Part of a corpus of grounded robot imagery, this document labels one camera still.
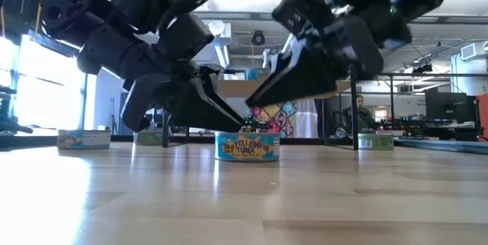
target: computer monitor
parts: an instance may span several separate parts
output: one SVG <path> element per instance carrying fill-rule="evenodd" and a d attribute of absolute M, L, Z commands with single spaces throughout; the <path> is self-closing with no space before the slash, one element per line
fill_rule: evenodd
<path fill-rule="evenodd" d="M 466 93 L 426 92 L 425 109 L 429 120 L 456 120 L 458 123 L 469 121 L 468 100 Z"/>

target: black robotic arm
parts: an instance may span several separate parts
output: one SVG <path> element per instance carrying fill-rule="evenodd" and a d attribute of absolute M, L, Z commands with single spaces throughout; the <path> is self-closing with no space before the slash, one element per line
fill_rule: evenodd
<path fill-rule="evenodd" d="M 237 131 L 244 120 L 218 95 L 218 68 L 191 59 L 214 38 L 191 14 L 206 0 L 43 0 L 48 35 L 82 48 L 78 65 L 97 74 L 104 67 L 130 90 L 122 118 L 133 131 L 149 122 L 148 108 L 163 107 L 170 123 Z M 383 69 L 378 48 L 412 40 L 407 23 L 443 0 L 282 0 L 273 18 L 297 37 L 280 54 L 272 74 L 247 100 L 265 106 L 330 92 L 352 67 L 359 79 Z M 343 8 L 342 15 L 332 11 Z M 134 34 L 157 32 L 147 44 Z"/>

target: colorful patterned fabric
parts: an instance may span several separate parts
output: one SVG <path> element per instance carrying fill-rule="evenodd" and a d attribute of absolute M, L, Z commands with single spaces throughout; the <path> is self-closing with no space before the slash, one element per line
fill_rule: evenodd
<path fill-rule="evenodd" d="M 253 108 L 252 115 L 258 120 L 269 122 L 269 133 L 280 134 L 282 138 L 292 138 L 297 124 L 297 103 L 286 102 L 264 108 Z"/>

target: can label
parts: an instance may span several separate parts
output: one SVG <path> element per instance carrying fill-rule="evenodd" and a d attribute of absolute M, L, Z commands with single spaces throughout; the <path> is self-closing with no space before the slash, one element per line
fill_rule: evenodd
<path fill-rule="evenodd" d="M 222 160 L 276 160 L 275 135 L 241 134 L 216 137 L 216 155 Z"/>

